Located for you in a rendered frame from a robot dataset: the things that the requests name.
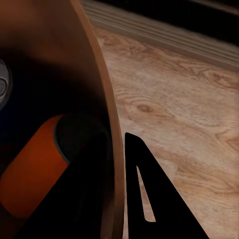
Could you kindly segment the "trash can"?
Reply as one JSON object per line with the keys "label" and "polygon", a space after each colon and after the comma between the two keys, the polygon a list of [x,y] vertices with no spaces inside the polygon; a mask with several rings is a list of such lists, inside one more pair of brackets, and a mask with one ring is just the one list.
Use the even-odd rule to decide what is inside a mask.
{"label": "trash can", "polygon": [[[122,239],[124,161],[120,121],[108,68],[79,0],[0,0],[0,58],[24,69],[70,112],[104,116],[114,159],[105,174],[100,239]],[[22,147],[0,142],[0,177]],[[79,219],[85,192],[73,222]],[[0,239],[13,239],[27,219],[0,202]]]}

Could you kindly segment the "can of soda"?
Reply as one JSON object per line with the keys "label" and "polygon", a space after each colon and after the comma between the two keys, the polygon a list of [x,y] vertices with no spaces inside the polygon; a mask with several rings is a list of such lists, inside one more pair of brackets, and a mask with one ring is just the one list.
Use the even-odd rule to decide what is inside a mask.
{"label": "can of soda", "polygon": [[48,119],[68,107],[24,69],[0,58],[0,142],[24,147]]}
{"label": "can of soda", "polygon": [[[29,219],[85,143],[106,133],[106,171],[113,138],[92,115],[69,112],[44,122],[0,177],[0,202],[11,215]],[[21,146],[20,146],[21,147]]]}
{"label": "can of soda", "polygon": [[104,116],[100,115],[100,116],[92,116],[92,117],[94,117],[96,120],[98,120],[106,128],[110,137],[112,138],[111,128],[110,128],[107,120],[104,118]]}

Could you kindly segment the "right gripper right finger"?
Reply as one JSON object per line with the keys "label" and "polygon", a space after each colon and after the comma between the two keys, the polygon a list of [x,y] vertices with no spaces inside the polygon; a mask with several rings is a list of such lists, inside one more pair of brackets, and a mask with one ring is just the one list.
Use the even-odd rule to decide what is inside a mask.
{"label": "right gripper right finger", "polygon": [[[144,218],[137,167],[156,222]],[[125,134],[128,239],[210,239],[145,142]]]}

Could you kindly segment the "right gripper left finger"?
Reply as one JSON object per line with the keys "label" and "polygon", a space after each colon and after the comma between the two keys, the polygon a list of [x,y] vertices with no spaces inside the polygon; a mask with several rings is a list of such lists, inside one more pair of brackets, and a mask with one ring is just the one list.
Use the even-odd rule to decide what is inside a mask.
{"label": "right gripper left finger", "polygon": [[106,156],[106,133],[91,137],[13,239],[100,239]]}

